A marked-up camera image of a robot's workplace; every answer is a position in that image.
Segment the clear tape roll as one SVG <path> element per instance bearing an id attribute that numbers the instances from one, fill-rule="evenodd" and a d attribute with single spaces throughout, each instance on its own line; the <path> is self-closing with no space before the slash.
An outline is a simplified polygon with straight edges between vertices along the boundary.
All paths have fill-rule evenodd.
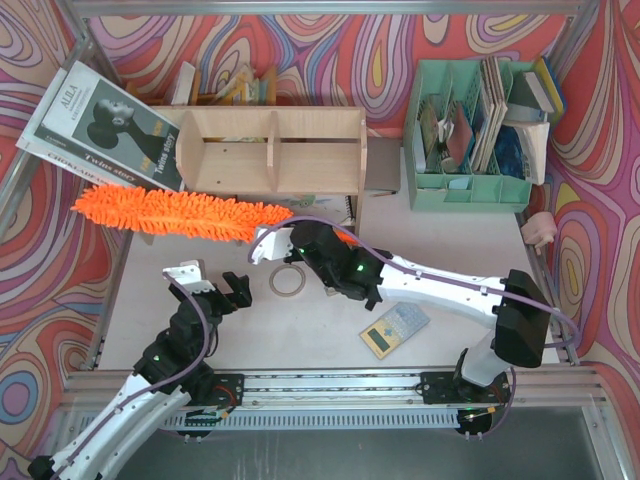
<path id="1" fill-rule="evenodd" d="M 269 277 L 271 291 L 279 297 L 290 298 L 300 294 L 306 286 L 306 274 L 298 266 L 280 265 Z"/>

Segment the gold grey calculator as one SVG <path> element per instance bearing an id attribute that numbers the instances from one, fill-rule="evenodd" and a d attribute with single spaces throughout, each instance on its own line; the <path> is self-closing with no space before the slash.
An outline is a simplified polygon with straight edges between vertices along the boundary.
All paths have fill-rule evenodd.
<path id="1" fill-rule="evenodd" d="M 382 360 L 430 323 L 414 303 L 399 302 L 360 333 L 360 338 Z"/>

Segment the orange microfiber duster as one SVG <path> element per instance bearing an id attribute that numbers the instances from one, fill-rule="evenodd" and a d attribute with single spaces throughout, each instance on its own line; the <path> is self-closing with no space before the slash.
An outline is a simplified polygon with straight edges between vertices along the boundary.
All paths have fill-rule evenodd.
<path id="1" fill-rule="evenodd" d="M 257 227 L 294 216 L 286 207 L 263 202 L 119 185 L 94 185 L 84 190 L 71 209 L 119 230 L 247 244 L 253 241 Z"/>

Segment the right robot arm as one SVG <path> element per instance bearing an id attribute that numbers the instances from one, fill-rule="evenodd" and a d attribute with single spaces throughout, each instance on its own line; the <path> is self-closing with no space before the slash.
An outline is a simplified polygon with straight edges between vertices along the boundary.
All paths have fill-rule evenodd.
<path id="1" fill-rule="evenodd" d="M 456 375 L 462 381 L 487 387 L 509 367 L 542 364 L 549 305 L 524 271 L 480 278 L 428 268 L 385 250 L 350 246 L 319 221 L 295 225 L 290 241 L 295 259 L 325 287 L 364 302 L 368 310 L 384 301 L 432 304 L 487 328 L 478 344 L 461 353 Z"/>

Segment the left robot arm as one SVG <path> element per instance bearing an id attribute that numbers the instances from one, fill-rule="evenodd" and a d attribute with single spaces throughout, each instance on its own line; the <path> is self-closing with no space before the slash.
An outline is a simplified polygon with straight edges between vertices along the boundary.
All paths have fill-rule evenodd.
<path id="1" fill-rule="evenodd" d="M 230 292 L 206 280 L 197 264 L 163 272 L 178 307 L 168 327 L 149 344 L 111 402 L 64 449 L 38 456 L 33 479 L 113 479 L 132 454 L 180 408 L 213 408 L 216 421 L 240 407 L 242 374 L 221 374 L 207 364 L 226 315 L 252 304 L 247 276 L 226 272 Z"/>

